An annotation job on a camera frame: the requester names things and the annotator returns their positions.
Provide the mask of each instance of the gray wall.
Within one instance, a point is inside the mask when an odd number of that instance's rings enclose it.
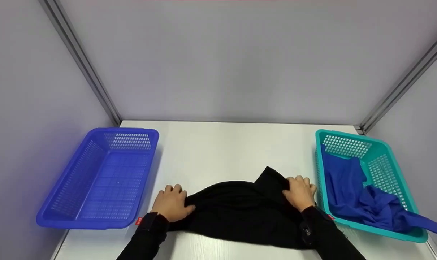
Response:
[[[437,0],[61,0],[122,117],[359,124]]]
[[[437,61],[368,135],[389,143],[421,214],[437,222]]]
[[[49,260],[35,214],[85,133],[110,122],[37,0],[0,0],[0,260]]]

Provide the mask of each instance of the red tag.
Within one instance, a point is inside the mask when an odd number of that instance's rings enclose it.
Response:
[[[137,221],[135,221],[135,225],[138,226],[141,223],[142,217],[138,217]]]

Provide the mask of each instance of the blue cloth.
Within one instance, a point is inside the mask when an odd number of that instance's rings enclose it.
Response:
[[[420,227],[437,234],[437,223],[419,214],[406,211],[400,199],[367,181],[356,157],[343,159],[325,152],[321,146],[329,209],[335,216],[346,220],[408,233]]]

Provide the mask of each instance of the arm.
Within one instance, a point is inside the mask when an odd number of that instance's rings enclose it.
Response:
[[[167,185],[164,191],[159,191],[153,209],[143,217],[117,260],[153,259],[167,236],[169,223],[184,219],[195,209],[194,205],[185,207],[186,196],[180,184]]]
[[[321,259],[365,260],[336,224],[325,219],[314,206],[304,209],[302,216],[312,232],[311,240]]]
[[[297,176],[289,177],[289,191],[283,190],[283,195],[301,212],[304,218],[306,243],[313,245],[323,260],[352,259],[365,260],[336,224],[315,207],[313,196],[316,186],[310,179]]]

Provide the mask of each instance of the hand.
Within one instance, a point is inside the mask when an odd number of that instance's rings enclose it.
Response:
[[[167,185],[164,191],[157,194],[151,212],[163,215],[169,222],[184,219],[196,208],[194,205],[185,207],[186,197],[187,192],[182,190],[180,184],[176,184],[175,187]]]
[[[315,205],[313,196],[316,192],[316,185],[310,184],[309,178],[303,178],[299,175],[295,179],[293,177],[286,179],[289,181],[289,191],[283,190],[283,194],[294,208],[302,212]]]

